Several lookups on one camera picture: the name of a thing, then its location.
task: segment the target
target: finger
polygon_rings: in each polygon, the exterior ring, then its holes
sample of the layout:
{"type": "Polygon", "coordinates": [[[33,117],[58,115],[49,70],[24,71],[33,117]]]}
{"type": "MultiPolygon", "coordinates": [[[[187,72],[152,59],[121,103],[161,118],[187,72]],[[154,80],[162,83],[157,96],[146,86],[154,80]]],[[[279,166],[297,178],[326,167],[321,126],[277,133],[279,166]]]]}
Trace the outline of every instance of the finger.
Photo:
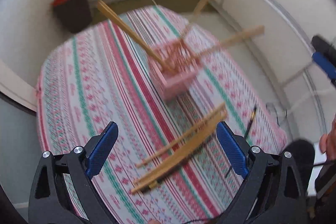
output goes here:
{"type": "Polygon", "coordinates": [[[328,138],[327,134],[323,134],[322,137],[320,138],[319,147],[322,154],[324,154],[327,150],[327,138],[328,138]]]}
{"type": "Polygon", "coordinates": [[[334,146],[334,142],[333,142],[330,134],[328,134],[328,137],[327,137],[326,153],[327,153],[327,159],[328,160],[335,160],[336,159],[336,148],[334,146]]]}
{"type": "Polygon", "coordinates": [[[335,114],[335,117],[331,123],[331,131],[334,131],[336,130],[336,114],[335,114]]]}

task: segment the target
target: human hand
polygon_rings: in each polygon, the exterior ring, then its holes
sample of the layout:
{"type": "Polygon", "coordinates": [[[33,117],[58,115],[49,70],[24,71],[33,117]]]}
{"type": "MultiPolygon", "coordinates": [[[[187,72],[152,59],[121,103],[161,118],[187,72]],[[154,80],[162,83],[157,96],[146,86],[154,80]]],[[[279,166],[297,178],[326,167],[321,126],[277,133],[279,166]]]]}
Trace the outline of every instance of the human hand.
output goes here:
{"type": "Polygon", "coordinates": [[[157,220],[151,220],[147,224],[161,224],[161,223],[157,220]]]}
{"type": "Polygon", "coordinates": [[[324,134],[320,138],[320,151],[327,153],[328,160],[336,160],[336,115],[332,122],[332,128],[329,134],[324,134]]]}

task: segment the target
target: wire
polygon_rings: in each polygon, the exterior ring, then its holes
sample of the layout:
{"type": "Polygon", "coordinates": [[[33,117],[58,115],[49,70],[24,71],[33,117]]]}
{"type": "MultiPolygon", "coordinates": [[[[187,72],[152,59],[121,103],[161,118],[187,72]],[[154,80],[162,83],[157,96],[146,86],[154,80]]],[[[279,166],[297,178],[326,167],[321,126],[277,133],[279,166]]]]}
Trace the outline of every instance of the wire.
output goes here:
{"type": "Polygon", "coordinates": [[[194,220],[189,220],[189,221],[187,221],[187,222],[184,222],[184,223],[182,223],[182,224],[189,224],[189,223],[197,222],[197,221],[210,221],[210,220],[215,220],[215,219],[221,217],[223,213],[221,213],[221,214],[219,214],[218,216],[215,216],[215,217],[213,217],[213,218],[200,218],[200,219],[194,219],[194,220]]]}
{"type": "Polygon", "coordinates": [[[274,103],[266,103],[266,109],[268,110],[268,105],[272,106],[273,107],[273,110],[275,112],[275,115],[277,116],[277,124],[278,124],[278,127],[280,126],[279,125],[279,117],[278,117],[278,112],[277,112],[277,109],[274,105],[274,103]]]}
{"type": "Polygon", "coordinates": [[[318,96],[318,95],[328,95],[328,94],[332,93],[333,91],[335,91],[334,87],[332,87],[330,89],[326,89],[326,90],[316,90],[313,93],[307,92],[299,100],[297,100],[290,109],[286,109],[285,111],[282,111],[282,112],[279,113],[279,114],[285,115],[285,118],[279,123],[279,125],[281,125],[285,121],[285,119],[287,118],[287,116],[289,114],[291,114],[295,109],[297,109],[304,101],[306,101],[310,97],[314,97],[314,96],[318,96]]]}
{"type": "Polygon", "coordinates": [[[329,165],[335,163],[336,160],[326,160],[325,162],[320,162],[318,164],[314,164],[313,167],[323,166],[323,165],[329,165]]]}

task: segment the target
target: black cable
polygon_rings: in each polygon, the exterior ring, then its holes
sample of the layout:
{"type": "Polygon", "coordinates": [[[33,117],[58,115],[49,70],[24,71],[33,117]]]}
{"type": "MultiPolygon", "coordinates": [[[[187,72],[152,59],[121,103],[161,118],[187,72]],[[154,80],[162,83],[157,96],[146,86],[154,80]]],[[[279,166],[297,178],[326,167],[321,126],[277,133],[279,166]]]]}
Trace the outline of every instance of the black cable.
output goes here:
{"type": "Polygon", "coordinates": [[[275,112],[275,115],[277,116],[277,124],[278,124],[278,127],[280,127],[279,125],[279,116],[278,116],[278,112],[277,112],[277,109],[275,107],[275,105],[273,103],[266,103],[266,109],[268,110],[268,105],[272,106],[273,107],[273,110],[275,112]]]}
{"type": "Polygon", "coordinates": [[[286,121],[286,119],[287,119],[287,114],[288,114],[288,110],[286,109],[286,116],[285,116],[284,119],[280,122],[280,125],[279,125],[279,126],[281,126],[282,123],[283,123],[284,121],[286,121]]]}
{"type": "Polygon", "coordinates": [[[215,220],[215,219],[221,217],[223,213],[221,213],[221,214],[219,214],[218,216],[215,216],[215,217],[213,217],[213,218],[194,219],[194,220],[189,220],[189,221],[187,221],[187,222],[184,222],[184,223],[182,223],[182,224],[189,224],[189,223],[196,222],[196,221],[210,221],[210,220],[215,220]]]}
{"type": "Polygon", "coordinates": [[[324,166],[324,165],[329,165],[329,164],[334,164],[336,162],[336,160],[326,160],[325,162],[320,162],[318,164],[314,164],[313,165],[313,168],[314,167],[318,167],[318,166],[324,166]]]}
{"type": "MultiPolygon", "coordinates": [[[[251,130],[251,127],[252,127],[252,124],[253,124],[253,120],[254,120],[254,117],[256,115],[256,112],[257,112],[257,105],[254,106],[253,108],[253,111],[252,111],[252,114],[251,114],[251,118],[250,118],[250,121],[249,123],[247,124],[247,128],[246,128],[246,131],[245,131],[245,134],[244,134],[244,139],[246,140],[248,135],[249,135],[249,132],[251,130]]],[[[225,178],[227,178],[227,176],[229,175],[229,173],[231,172],[232,170],[232,165],[230,165],[230,168],[229,170],[226,172],[225,174],[225,178]]]]}

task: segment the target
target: striped tablecloth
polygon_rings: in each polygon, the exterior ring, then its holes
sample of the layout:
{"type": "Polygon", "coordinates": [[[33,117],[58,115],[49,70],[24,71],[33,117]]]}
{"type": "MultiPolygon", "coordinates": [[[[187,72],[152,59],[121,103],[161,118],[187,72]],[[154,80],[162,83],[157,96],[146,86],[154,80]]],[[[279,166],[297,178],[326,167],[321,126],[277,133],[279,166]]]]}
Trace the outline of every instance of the striped tablecloth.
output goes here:
{"type": "MultiPolygon", "coordinates": [[[[176,38],[187,20],[164,7],[145,7],[121,15],[149,45],[176,38]]],[[[195,52],[217,39],[195,26],[186,39],[195,52]]],[[[38,82],[38,128],[43,150],[54,154],[85,145],[109,121],[119,127],[119,138],[99,175],[93,178],[102,200],[119,223],[182,223],[214,217],[228,206],[242,178],[224,178],[229,163],[213,134],[200,150],[164,183],[143,195],[131,195],[132,181],[157,166],[171,152],[147,167],[135,168],[226,102],[226,122],[235,134],[245,131],[258,105],[250,144],[279,153],[286,144],[256,97],[249,82],[227,52],[203,60],[205,66],[185,94],[163,102],[148,76],[144,51],[110,21],[86,29],[55,49],[41,69],[38,82]]],[[[77,213],[85,216],[66,176],[77,213]]]]}

